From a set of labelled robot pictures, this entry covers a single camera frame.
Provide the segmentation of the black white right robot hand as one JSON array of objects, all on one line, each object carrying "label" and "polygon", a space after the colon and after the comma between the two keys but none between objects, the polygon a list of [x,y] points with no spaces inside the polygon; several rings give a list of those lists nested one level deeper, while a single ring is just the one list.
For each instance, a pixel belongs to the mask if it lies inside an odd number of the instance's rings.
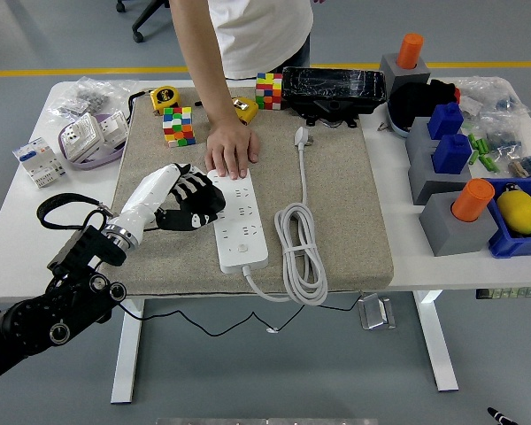
[{"label": "black white right robot hand", "polygon": [[509,418],[508,416],[493,407],[488,407],[487,411],[489,415],[500,425],[518,425],[516,421]]}]

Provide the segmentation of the person's right hand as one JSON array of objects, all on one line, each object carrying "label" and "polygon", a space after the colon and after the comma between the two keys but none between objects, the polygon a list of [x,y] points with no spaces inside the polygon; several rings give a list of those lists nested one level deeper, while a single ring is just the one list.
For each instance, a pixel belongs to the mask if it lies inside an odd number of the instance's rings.
[{"label": "person's right hand", "polygon": [[232,180],[243,179],[250,164],[258,162],[259,153],[257,133],[237,118],[211,124],[204,158],[208,171],[216,170],[220,177],[227,176]]}]

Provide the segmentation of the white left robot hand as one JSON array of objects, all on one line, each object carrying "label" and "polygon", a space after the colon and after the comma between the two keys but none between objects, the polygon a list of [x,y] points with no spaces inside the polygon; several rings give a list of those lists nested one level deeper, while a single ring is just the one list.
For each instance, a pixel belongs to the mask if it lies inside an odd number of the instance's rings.
[{"label": "white left robot hand", "polygon": [[173,163],[144,177],[103,233],[134,249],[152,222],[158,229],[192,231],[215,221],[225,206],[222,191],[199,168]]}]

